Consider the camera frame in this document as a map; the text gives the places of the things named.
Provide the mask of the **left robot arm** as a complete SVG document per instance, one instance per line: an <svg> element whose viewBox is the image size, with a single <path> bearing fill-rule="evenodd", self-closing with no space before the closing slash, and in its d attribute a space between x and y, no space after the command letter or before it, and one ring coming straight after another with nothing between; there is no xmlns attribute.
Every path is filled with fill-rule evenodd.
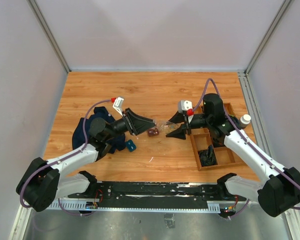
<svg viewBox="0 0 300 240"><path fill-rule="evenodd" d="M89 129L84 129L85 142L78 148L49 160L35 158L16 187L20 204L42 212L54 200L71 194L83 194L91 198L97 193L97 185L92 175L73 171L104 158L111 150L109 141L126 132L140 135L155 127L153 119L134 113L130 108L123 111L122 117L112 123L101 117L94 118Z"/></svg>

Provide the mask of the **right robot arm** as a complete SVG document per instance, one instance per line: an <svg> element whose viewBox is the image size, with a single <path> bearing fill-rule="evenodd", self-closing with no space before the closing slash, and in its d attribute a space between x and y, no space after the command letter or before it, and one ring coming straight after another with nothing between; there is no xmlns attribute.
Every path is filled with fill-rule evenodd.
<svg viewBox="0 0 300 240"><path fill-rule="evenodd" d="M192 102L178 102L177 112L169 120L180 127L166 135L186 139L194 129L207 128L211 136L241 158L257 175L258 181L228 173L219 178L217 196L228 200L233 195L257 202L271 217L277 217L300 203L300 172L286 168L259 148L226 112L216 93L203 96L203 112L195 113Z"/></svg>

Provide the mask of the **red pill organizer box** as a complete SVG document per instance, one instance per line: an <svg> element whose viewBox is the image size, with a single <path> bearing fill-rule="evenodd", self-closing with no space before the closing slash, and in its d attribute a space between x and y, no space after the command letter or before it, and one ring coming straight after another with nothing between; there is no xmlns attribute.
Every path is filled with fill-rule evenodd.
<svg viewBox="0 0 300 240"><path fill-rule="evenodd" d="M159 135L159 133L160 132L159 132L159 130L157 128L150 128L150 129L147 130L147 135L149 137L157 136L157 135Z"/></svg>

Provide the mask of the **clear pill bottle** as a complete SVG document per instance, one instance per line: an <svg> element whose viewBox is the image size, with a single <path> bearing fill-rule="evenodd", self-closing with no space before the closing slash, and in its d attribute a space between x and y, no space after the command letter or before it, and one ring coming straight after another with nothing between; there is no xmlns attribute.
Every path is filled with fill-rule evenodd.
<svg viewBox="0 0 300 240"><path fill-rule="evenodd" d="M179 124L165 120L155 120L155 128L159 133L168 134L180 127Z"/></svg>

